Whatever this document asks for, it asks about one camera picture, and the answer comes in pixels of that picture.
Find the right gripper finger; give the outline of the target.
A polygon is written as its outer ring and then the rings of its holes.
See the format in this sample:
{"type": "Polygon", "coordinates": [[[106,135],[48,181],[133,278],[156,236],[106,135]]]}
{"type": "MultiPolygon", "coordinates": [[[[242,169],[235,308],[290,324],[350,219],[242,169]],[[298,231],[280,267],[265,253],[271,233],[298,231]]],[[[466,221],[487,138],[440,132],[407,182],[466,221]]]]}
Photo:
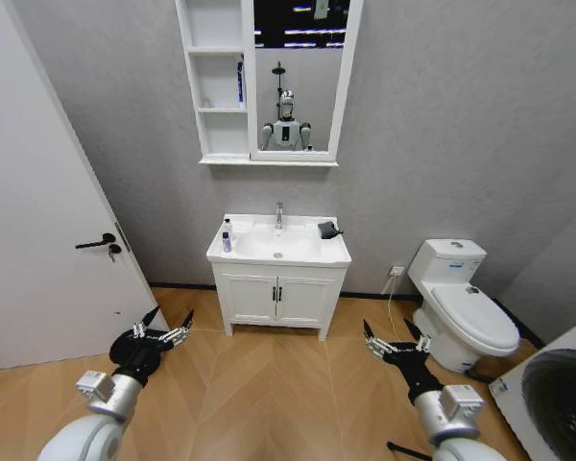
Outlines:
{"type": "Polygon", "coordinates": [[[414,323],[404,319],[404,323],[416,341],[416,350],[419,352],[430,353],[432,338],[423,333],[414,323]]]}
{"type": "Polygon", "coordinates": [[[378,358],[383,359],[384,355],[390,351],[390,346],[385,341],[377,338],[370,325],[363,320],[364,336],[367,348],[378,358]]]}

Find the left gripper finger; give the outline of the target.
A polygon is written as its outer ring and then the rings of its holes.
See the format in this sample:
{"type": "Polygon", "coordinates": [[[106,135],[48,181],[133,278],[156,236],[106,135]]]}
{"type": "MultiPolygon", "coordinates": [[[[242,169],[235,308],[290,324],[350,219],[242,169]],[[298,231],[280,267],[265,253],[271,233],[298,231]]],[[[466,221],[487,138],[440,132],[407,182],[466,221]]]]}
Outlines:
{"type": "Polygon", "coordinates": [[[132,326],[132,334],[134,338],[143,338],[146,335],[146,329],[151,324],[159,311],[159,307],[155,307],[145,314],[143,319],[132,326]]]}
{"type": "Polygon", "coordinates": [[[162,343],[163,349],[171,350],[176,348],[179,344],[188,338],[193,324],[193,317],[194,310],[190,310],[180,327],[174,328],[158,338],[158,340],[162,343]]]}

